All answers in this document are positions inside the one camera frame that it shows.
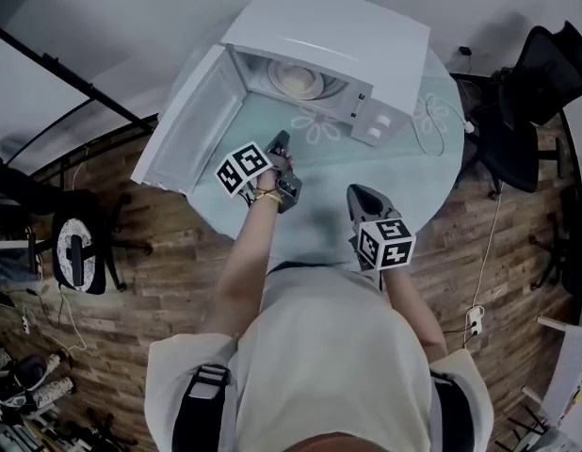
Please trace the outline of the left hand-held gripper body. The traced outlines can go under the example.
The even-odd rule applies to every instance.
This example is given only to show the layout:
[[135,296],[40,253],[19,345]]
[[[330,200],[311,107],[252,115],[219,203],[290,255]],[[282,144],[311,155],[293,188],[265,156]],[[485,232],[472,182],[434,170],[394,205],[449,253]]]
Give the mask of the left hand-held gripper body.
[[215,178],[230,198],[240,195],[248,206],[265,197],[278,204],[278,213],[283,214],[299,200],[301,180],[293,168],[279,173],[276,184],[280,198],[266,194],[256,187],[257,176],[272,167],[271,157],[260,149],[256,142],[249,142],[227,153],[215,170]]

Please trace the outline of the person's left hand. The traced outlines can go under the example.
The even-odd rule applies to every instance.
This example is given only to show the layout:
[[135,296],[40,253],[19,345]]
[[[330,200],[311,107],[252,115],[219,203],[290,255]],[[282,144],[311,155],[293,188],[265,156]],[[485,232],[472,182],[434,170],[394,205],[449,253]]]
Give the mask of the person's left hand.
[[279,173],[292,167],[293,158],[290,155],[271,157],[272,167],[257,176],[256,187],[266,194],[280,198],[281,194],[277,190],[276,184]]

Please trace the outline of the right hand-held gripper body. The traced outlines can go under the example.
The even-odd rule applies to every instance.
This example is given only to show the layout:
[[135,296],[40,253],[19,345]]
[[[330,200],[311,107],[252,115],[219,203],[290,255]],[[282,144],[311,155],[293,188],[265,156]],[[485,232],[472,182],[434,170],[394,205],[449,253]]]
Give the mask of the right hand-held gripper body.
[[416,237],[393,207],[378,215],[360,214],[353,220],[349,240],[362,271],[406,266],[411,262]]

